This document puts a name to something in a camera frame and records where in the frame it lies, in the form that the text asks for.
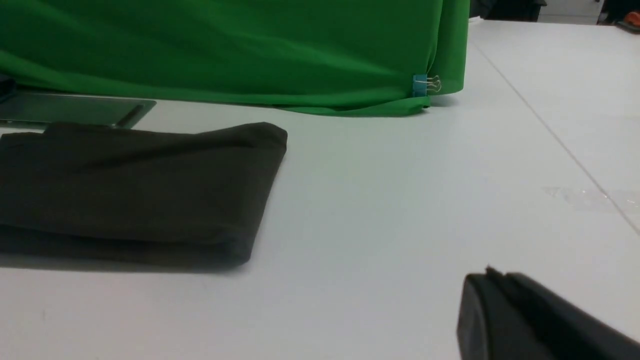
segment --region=black folded cloth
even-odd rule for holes
[[[0,252],[154,265],[249,260],[287,133],[53,124],[0,138]]]
[[[462,360],[638,360],[640,344],[526,275],[465,278],[458,319]]]

